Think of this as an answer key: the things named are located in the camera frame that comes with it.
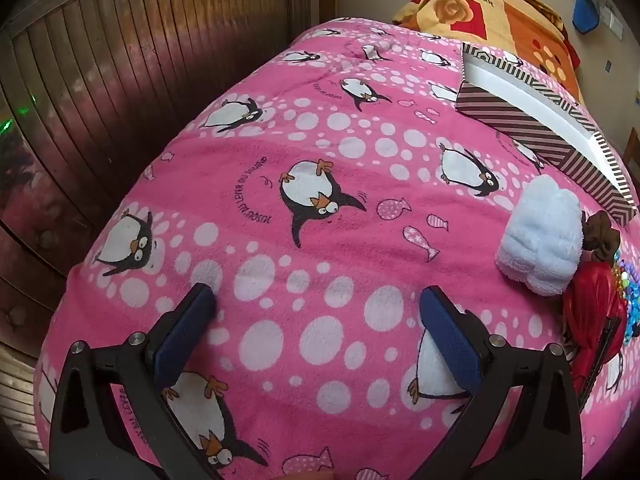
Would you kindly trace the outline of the orange yellow folded blanket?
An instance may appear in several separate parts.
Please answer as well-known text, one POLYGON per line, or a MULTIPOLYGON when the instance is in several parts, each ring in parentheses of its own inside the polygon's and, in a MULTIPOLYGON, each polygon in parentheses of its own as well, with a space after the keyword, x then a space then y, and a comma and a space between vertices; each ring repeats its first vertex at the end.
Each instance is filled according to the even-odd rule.
POLYGON ((580 58, 562 18, 540 0, 410 0, 392 22, 511 53, 584 100, 576 75, 580 58))

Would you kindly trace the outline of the leopard print bow scrunchie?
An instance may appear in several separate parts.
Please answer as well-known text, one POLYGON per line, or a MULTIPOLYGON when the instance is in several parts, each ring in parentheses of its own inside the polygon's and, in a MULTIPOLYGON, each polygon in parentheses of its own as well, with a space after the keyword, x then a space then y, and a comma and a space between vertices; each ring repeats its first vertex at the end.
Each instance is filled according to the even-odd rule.
POLYGON ((614 263, 620 248, 620 232, 612 227, 608 213, 600 210, 587 217, 582 213, 582 249, 590 252, 594 261, 614 263))

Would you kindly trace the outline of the striped chevron tray box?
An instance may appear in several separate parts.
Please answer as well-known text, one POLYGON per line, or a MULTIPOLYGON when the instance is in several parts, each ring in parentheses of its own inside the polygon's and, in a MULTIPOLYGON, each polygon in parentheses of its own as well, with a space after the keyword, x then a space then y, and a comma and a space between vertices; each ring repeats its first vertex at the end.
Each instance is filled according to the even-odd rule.
POLYGON ((608 141, 578 103, 533 71, 465 42, 456 109, 526 146, 626 226, 638 206, 608 141))

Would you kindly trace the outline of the blue cloth on wall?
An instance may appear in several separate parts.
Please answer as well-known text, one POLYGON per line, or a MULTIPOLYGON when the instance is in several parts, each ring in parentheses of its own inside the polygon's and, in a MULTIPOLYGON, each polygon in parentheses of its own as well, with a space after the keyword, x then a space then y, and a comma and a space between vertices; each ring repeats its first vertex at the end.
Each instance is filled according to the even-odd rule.
POLYGON ((580 34, 587 35, 600 24, 600 14, 592 0, 575 0, 572 23, 580 34))

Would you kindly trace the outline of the pink penguin blanket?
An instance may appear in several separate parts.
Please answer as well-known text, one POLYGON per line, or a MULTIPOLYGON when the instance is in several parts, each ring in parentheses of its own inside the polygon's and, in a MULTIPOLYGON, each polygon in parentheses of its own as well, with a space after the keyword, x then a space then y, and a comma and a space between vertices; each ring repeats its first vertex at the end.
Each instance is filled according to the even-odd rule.
POLYGON ((639 428, 639 201, 564 79, 338 18, 210 102, 70 272, 50 477, 593 471, 639 428))

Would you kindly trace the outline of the red bow hair clip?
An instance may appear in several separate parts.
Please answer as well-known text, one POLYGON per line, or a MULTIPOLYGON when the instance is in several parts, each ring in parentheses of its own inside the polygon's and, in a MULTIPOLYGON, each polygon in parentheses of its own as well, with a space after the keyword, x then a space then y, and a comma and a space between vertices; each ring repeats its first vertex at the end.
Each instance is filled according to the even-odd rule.
POLYGON ((582 411, 602 367, 622 348, 627 308, 612 266, 599 261, 578 266, 562 300, 570 377, 582 411))

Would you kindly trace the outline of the light blue fluffy scrunchie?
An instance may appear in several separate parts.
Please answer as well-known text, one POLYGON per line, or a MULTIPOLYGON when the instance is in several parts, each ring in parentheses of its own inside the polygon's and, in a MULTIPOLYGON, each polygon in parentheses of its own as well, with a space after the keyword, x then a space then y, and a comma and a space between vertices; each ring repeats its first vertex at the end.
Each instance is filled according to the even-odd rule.
POLYGON ((541 174, 524 188, 512 210, 496 266, 539 296, 559 296, 577 270, 583 240, 578 197, 541 174))

